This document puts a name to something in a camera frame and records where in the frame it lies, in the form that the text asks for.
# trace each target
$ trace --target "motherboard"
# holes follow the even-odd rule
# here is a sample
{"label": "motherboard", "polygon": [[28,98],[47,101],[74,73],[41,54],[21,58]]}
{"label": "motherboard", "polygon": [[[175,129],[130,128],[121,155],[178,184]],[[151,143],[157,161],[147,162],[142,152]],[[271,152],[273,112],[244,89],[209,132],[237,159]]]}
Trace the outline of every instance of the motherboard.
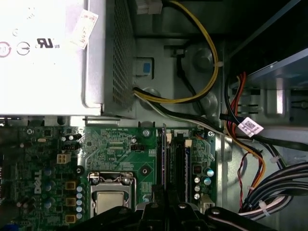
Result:
{"label": "motherboard", "polygon": [[20,127],[2,151],[0,203],[20,231],[62,231],[151,200],[162,173],[200,211],[216,200],[215,136],[197,128]]}

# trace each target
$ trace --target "dell logo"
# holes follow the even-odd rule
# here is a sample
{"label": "dell logo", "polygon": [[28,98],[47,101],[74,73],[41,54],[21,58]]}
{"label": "dell logo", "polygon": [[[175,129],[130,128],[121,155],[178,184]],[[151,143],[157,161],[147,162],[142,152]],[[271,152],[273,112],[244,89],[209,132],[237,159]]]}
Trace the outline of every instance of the dell logo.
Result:
{"label": "dell logo", "polygon": [[34,194],[41,194],[42,193],[42,170],[34,173]]}

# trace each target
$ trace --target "ventilation grille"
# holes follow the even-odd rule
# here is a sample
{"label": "ventilation grille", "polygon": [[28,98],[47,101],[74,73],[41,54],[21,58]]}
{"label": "ventilation grille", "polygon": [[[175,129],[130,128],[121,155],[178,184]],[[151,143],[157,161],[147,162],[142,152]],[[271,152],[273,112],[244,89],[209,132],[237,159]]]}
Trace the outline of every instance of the ventilation grille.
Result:
{"label": "ventilation grille", "polygon": [[125,109],[132,105],[133,31],[126,3],[115,0],[113,102]]}

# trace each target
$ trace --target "barcode sticker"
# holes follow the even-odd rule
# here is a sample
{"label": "barcode sticker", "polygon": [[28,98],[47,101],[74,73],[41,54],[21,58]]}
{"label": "barcode sticker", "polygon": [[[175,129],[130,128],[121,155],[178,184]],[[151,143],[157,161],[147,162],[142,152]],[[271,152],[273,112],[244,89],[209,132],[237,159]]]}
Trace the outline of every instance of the barcode sticker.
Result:
{"label": "barcode sticker", "polygon": [[238,128],[243,131],[247,136],[252,137],[253,135],[257,135],[264,128],[253,121],[251,118],[246,117],[242,123],[238,125]]}
{"label": "barcode sticker", "polygon": [[70,41],[82,49],[85,49],[97,19],[97,14],[82,10]]}

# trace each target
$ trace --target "yellow wire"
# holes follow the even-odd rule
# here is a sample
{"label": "yellow wire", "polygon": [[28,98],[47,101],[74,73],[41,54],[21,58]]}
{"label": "yellow wire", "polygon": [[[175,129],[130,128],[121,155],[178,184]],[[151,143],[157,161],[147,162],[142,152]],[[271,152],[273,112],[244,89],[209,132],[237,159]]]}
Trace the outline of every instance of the yellow wire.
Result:
{"label": "yellow wire", "polygon": [[234,139],[234,138],[231,136],[231,134],[229,133],[228,129],[227,129],[227,122],[226,122],[226,121],[224,122],[224,125],[225,125],[225,129],[226,129],[226,131],[227,131],[228,136],[229,136],[237,145],[239,145],[241,148],[243,148],[243,149],[245,149],[246,151],[248,151],[249,153],[251,153],[253,156],[257,157],[257,158],[262,162],[262,169],[261,169],[261,172],[260,172],[260,176],[257,178],[256,182],[252,185],[252,187],[256,187],[256,186],[259,184],[260,180],[263,178],[264,173],[265,173],[265,169],[266,169],[266,167],[265,167],[265,162],[264,162],[263,158],[261,158],[257,153],[255,153],[255,152],[254,152],[253,150],[251,150],[250,148],[248,148],[248,147],[242,145],[242,144],[239,143],[236,139]]}
{"label": "yellow wire", "polygon": [[138,94],[140,97],[148,100],[148,101],[152,101],[152,102],[156,102],[156,103],[182,103],[182,102],[186,102],[189,100],[193,100],[198,98],[199,96],[202,96],[203,94],[207,93],[208,91],[211,90],[212,86],[214,85],[217,76],[218,76],[218,55],[217,55],[217,51],[215,48],[215,45],[210,37],[210,35],[208,34],[208,32],[206,31],[206,29],[204,28],[204,26],[200,23],[200,21],[187,9],[185,8],[182,4],[176,2],[176,1],[170,1],[170,3],[175,4],[179,7],[181,7],[188,15],[189,17],[191,17],[191,19],[196,23],[196,25],[199,27],[199,29],[201,30],[202,34],[204,35],[205,39],[207,40],[210,49],[213,53],[213,60],[214,60],[214,72],[213,75],[209,81],[209,83],[207,84],[207,86],[198,94],[192,96],[192,97],[187,97],[187,98],[183,98],[183,99],[160,99],[154,96],[149,96],[146,94],[143,94],[141,92],[138,91],[134,91],[136,94]]}

